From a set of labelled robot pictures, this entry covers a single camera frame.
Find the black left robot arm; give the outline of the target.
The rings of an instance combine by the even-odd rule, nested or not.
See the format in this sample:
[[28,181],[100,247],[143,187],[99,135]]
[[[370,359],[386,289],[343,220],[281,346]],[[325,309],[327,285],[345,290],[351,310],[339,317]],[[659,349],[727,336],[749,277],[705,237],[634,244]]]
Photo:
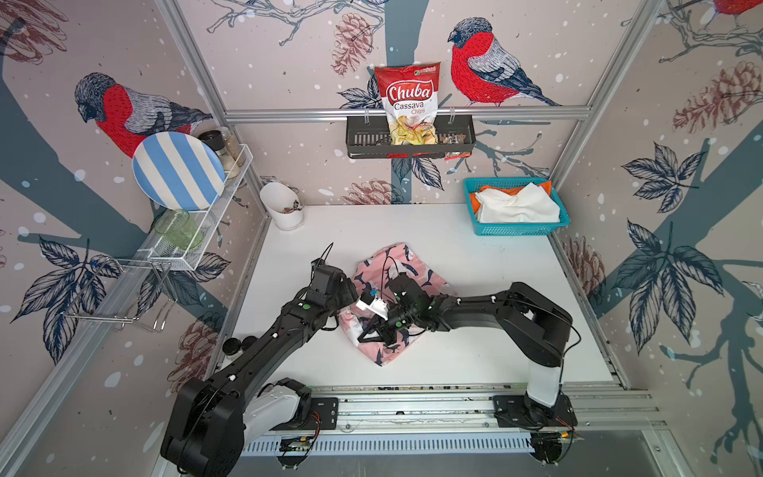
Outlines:
[[318,258],[310,284],[282,306],[266,333],[208,380],[182,385],[161,445],[161,455],[190,476],[227,476],[244,447],[287,425],[319,423],[311,393],[294,379],[267,380],[331,317],[355,303],[358,294],[345,272]]

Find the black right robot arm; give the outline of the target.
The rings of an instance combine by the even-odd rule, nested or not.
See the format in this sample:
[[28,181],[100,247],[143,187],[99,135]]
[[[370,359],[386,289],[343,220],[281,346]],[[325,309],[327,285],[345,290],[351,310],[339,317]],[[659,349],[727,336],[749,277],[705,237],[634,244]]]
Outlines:
[[571,316],[524,282],[493,294],[459,297],[430,295],[402,273],[389,283],[393,298],[365,291],[357,308],[372,314],[361,343],[393,345],[405,330],[450,332],[461,328],[504,331],[530,360],[526,407],[549,411],[558,403]]

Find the pink patterned shorts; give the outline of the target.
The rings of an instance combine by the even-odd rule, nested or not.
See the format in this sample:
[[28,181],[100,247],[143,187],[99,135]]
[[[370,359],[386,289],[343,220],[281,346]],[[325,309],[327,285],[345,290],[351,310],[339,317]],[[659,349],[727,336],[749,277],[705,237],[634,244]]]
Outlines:
[[[423,262],[404,242],[386,246],[370,258],[360,262],[352,278],[357,292],[362,295],[369,292],[375,296],[383,289],[385,304],[393,304],[393,294],[389,291],[389,282],[400,273],[407,274],[427,294],[449,293],[450,284],[430,266]],[[377,366],[383,367],[395,361],[410,345],[417,340],[422,330],[416,326],[397,331],[391,345],[383,342],[361,343],[359,338],[366,331],[373,319],[371,310],[361,310],[352,305],[343,309],[339,315],[339,325],[348,340]]]

